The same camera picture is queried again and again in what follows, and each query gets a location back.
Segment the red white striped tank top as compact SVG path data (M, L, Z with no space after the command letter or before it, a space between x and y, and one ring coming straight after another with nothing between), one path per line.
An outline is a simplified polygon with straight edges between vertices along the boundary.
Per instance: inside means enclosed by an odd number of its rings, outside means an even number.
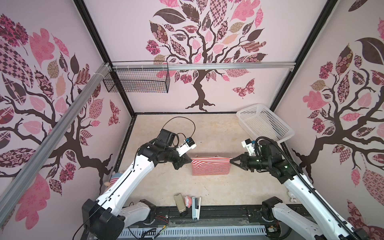
M222 157L192 158L192 175L228 175L231 169L230 160L231 158Z

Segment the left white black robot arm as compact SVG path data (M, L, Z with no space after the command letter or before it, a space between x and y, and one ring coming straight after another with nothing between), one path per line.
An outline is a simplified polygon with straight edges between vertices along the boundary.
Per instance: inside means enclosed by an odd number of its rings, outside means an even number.
M135 188L158 164L170 162L175 170L191 163L187 151L196 147L192 137L181 146L173 146L178 135L162 129L157 138L139 147L133 163L118 180L96 200L82 206L84 228L99 240L116 240L121 232L138 222L151 224L156 206L141 200L130 207L125 204Z

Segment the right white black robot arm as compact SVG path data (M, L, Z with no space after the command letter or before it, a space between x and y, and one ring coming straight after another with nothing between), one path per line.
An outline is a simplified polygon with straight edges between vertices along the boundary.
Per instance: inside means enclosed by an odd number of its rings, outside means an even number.
M355 228L339 215L309 182L298 165L274 140L259 137L242 142L245 153L231 159L238 168L275 177L303 205L313 218L308 220L277 197L262 203L264 220L283 222L306 240L368 240L362 228Z

